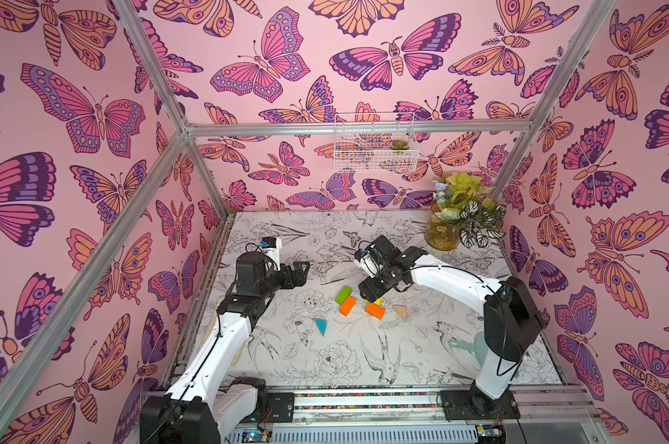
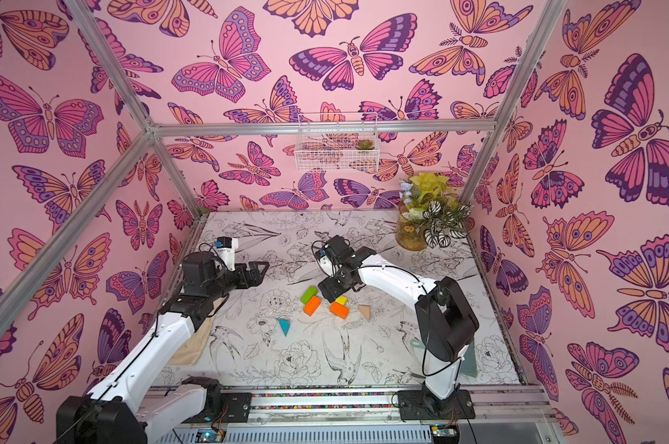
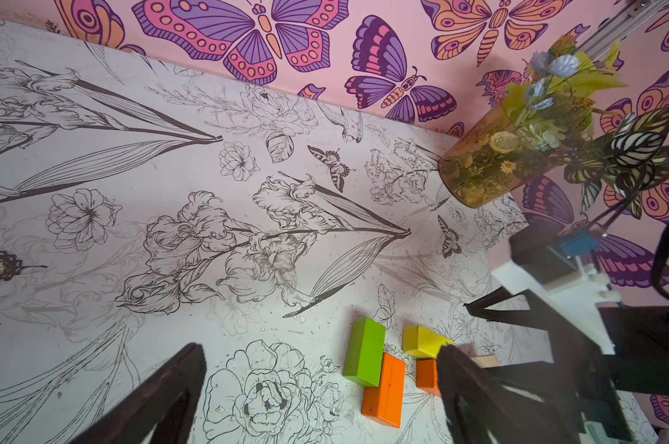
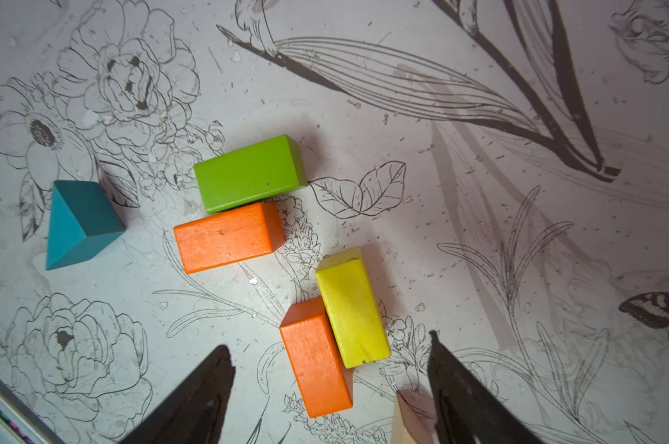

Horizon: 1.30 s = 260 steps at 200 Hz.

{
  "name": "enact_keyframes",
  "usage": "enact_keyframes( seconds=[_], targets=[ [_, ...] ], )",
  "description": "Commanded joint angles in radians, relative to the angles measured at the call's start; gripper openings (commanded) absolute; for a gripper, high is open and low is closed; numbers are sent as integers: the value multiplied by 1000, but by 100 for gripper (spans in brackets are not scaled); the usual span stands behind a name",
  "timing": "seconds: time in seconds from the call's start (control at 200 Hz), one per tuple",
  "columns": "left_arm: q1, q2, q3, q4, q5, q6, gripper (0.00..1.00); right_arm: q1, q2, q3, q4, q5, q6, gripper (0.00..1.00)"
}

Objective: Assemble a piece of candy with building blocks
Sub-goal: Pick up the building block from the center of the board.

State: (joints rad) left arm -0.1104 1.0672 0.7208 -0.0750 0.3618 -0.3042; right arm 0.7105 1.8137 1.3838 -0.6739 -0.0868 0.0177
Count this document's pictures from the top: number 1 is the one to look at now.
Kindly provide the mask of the orange small block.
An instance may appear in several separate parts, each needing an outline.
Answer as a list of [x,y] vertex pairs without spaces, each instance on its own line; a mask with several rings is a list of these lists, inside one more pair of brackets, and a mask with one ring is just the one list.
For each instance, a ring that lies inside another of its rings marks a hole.
[[368,303],[365,308],[365,313],[376,319],[382,320],[385,316],[385,309],[376,303]]

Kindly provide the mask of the green rectangular block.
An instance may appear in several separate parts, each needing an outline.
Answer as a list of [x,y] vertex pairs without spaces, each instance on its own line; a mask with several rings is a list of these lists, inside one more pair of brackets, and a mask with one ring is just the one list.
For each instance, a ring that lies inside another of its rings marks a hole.
[[351,295],[352,289],[349,286],[345,286],[340,290],[340,292],[337,294],[335,301],[338,305],[342,305],[345,300]]

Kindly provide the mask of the orange long rectangular block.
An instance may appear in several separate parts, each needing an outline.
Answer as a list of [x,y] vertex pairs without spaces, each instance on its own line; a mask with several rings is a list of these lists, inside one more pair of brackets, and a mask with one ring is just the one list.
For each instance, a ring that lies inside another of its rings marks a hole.
[[347,296],[347,298],[343,300],[343,303],[340,304],[339,313],[342,316],[349,316],[353,308],[356,306],[356,303],[357,301],[355,298]]

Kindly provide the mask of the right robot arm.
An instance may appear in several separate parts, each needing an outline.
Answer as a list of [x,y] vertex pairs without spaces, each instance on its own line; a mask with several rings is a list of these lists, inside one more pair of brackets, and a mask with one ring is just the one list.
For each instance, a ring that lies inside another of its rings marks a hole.
[[358,289],[369,303],[390,290],[404,292],[418,285],[436,290],[481,316],[485,356],[471,391],[486,401],[496,401],[508,391],[525,353],[543,330],[541,312],[520,279],[480,277],[419,247],[400,251],[384,235],[358,248],[354,261],[368,275]]

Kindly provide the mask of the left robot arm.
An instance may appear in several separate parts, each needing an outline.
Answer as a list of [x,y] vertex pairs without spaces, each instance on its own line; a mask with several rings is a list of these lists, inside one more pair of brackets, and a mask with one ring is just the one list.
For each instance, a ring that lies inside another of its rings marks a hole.
[[243,420],[267,416],[264,380],[245,377],[224,393],[220,388],[276,293],[308,281],[310,262],[286,265],[278,258],[277,249],[237,258],[234,281],[217,309],[210,336],[166,393],[147,399],[139,419],[141,443],[224,443]]

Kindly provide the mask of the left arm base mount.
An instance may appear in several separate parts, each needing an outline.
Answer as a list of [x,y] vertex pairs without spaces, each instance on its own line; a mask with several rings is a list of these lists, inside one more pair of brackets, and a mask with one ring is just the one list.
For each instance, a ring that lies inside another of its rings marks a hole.
[[223,397],[220,425],[231,421],[236,425],[249,424],[289,424],[295,415],[295,394],[293,392],[269,392],[256,394],[253,388],[231,396]]

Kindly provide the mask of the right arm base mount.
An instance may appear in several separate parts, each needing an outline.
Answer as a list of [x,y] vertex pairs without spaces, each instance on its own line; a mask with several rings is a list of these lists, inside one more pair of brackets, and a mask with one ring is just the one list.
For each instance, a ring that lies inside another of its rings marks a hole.
[[492,400],[473,386],[468,390],[442,390],[437,395],[436,402],[448,421],[521,418],[517,403],[509,391],[505,391],[501,398]]

